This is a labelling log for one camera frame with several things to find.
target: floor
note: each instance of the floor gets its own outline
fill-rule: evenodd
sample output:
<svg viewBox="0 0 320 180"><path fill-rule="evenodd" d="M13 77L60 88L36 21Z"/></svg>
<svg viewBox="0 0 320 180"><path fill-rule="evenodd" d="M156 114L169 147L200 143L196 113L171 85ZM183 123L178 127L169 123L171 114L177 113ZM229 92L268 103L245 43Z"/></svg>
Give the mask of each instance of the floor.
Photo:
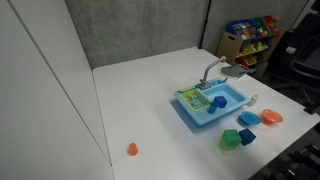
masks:
<svg viewBox="0 0 320 180"><path fill-rule="evenodd" d="M269 87L272 87L273 85L277 85L278 83L281 83L280 81L274 80L270 78L269 74L266 73L261 79L259 79L260 82L266 84ZM281 94L289 97L290 99L303 104L305 103L305 99L301 97L297 91L293 89L281 89L278 90ZM320 108L316 110L316 113L320 115ZM289 157L287 156L288 153L294 152L296 150L302 151L304 149L305 145L308 145L310 143L320 145L320 133L317 132L315 129L310 129L306 134L304 134L300 139L298 139L295 143L293 143L291 146L289 146L286 150L284 150L277 158L281 158L283 160L289 160ZM259 172L257 172L255 175L253 175L250 179L251 180L258 180L258 179L265 179L265 175L270 174L270 171L267 166L263 167Z"/></svg>

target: white tabletop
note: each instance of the white tabletop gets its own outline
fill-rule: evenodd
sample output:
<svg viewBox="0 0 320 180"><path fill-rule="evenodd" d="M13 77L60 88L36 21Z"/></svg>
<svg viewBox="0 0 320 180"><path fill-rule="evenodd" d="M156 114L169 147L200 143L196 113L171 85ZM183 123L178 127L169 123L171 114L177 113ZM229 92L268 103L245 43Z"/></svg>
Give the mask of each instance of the white tabletop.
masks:
<svg viewBox="0 0 320 180"><path fill-rule="evenodd" d="M258 94L257 103L195 129L183 120L173 93L198 83L216 59L189 48L94 70L115 180L247 179L319 122L318 115L245 75L228 82L248 97ZM213 67L208 79L221 77L224 65ZM244 129L236 121L242 111L260 114L267 108L284 121L250 127L257 136L253 143L220 149L224 130ZM132 142L139 149L135 157L127 154Z"/></svg>

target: black chair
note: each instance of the black chair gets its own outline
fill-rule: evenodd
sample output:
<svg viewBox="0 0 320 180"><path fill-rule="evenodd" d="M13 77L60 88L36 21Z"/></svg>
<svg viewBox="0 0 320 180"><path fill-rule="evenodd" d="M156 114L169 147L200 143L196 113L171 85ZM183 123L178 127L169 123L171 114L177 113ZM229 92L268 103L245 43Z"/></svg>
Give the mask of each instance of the black chair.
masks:
<svg viewBox="0 0 320 180"><path fill-rule="evenodd" d="M312 114L320 105L320 15L307 14L287 43L281 65L271 73L284 83L273 88L296 88L306 99L306 111ZM319 96L315 104L310 93Z"/></svg>

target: green toy cube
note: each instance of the green toy cube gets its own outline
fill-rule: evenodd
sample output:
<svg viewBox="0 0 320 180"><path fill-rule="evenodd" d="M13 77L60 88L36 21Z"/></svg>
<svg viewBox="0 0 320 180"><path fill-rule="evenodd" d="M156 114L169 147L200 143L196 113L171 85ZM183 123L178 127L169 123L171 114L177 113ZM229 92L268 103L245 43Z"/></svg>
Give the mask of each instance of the green toy cube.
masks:
<svg viewBox="0 0 320 180"><path fill-rule="evenodd" d="M242 141L236 129L225 130L222 134L220 145L225 150L235 149Z"/></svg>

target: toy sink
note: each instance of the toy sink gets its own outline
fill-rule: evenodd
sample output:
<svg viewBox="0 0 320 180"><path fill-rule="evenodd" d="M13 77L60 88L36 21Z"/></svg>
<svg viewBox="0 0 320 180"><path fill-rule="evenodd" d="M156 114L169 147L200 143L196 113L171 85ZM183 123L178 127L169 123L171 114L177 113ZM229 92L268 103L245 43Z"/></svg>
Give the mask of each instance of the toy sink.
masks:
<svg viewBox="0 0 320 180"><path fill-rule="evenodd" d="M248 97L233 88L229 83L221 81L220 78L212 79L209 83L212 84L212 87L205 90L201 90L198 85L195 85L174 92L181 107L197 127L215 121L250 102ZM209 113L210 102L217 96L223 96L227 104L225 108L217 108L214 113Z"/></svg>

